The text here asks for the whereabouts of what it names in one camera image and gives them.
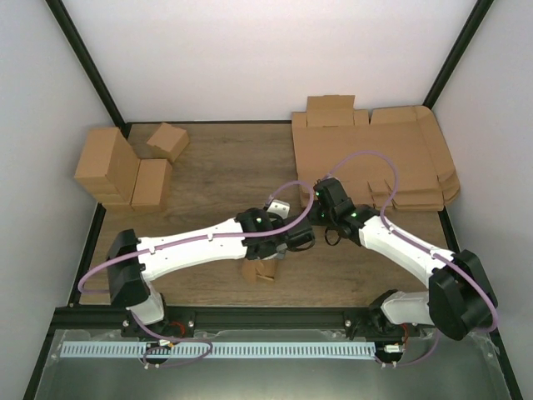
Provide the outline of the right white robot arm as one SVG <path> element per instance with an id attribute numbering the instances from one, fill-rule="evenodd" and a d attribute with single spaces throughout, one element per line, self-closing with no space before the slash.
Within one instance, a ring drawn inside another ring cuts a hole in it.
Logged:
<path id="1" fill-rule="evenodd" d="M 339 238 L 374 251 L 406 270 L 426 289 L 391 291 L 379 297 L 370 315 L 372 330 L 382 336 L 400 324 L 437 328 L 456 341 L 474 330 L 497 325 L 497 300 L 481 260 L 468 250 L 452 252 L 433 246 L 392 223 L 368 205 L 355 205 L 333 178 L 317 182 L 311 209 L 314 224 Z"/>

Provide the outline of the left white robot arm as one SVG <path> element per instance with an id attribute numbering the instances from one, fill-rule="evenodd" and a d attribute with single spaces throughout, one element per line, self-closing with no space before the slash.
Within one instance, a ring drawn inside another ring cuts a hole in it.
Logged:
<path id="1" fill-rule="evenodd" d="M 125 308 L 140 319 L 153 337 L 170 327 L 163 296 L 152 281 L 184 268 L 221 260 L 271 260 L 289 251 L 312 248 L 315 235 L 307 218 L 287 217 L 265 208 L 250 208 L 217 225 L 165 237 L 138 237 L 121 231 L 107 260 L 128 254 L 107 268 L 111 305 Z"/>

